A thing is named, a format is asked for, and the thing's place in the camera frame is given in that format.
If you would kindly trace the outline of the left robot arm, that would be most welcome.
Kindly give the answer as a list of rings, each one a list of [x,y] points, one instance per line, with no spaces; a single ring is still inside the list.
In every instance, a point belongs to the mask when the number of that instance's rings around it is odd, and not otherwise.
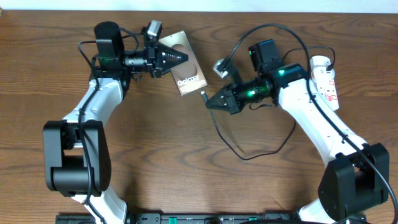
[[[126,50],[124,39],[138,35],[115,22],[94,28],[98,52],[86,59],[89,87],[79,104],[58,121],[43,127],[45,182],[49,190],[81,203],[89,218],[67,217],[73,223],[134,223],[125,201],[110,186],[111,159],[104,127],[125,99],[131,80],[146,72],[160,78],[186,62],[188,55],[159,41],[162,23],[150,21],[139,35],[143,47]]]

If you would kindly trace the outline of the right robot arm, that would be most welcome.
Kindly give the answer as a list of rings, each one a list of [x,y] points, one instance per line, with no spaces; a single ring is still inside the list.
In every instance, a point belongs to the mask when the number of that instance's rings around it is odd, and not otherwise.
[[[302,66],[263,66],[258,77],[246,82],[234,66],[222,61],[213,69],[232,82],[206,101],[209,110],[236,114],[247,104],[270,97],[301,126],[321,155],[326,169],[318,198],[298,210],[300,221],[337,223],[387,200],[397,206],[389,185],[387,149],[380,143],[369,145],[342,122],[320,98]]]

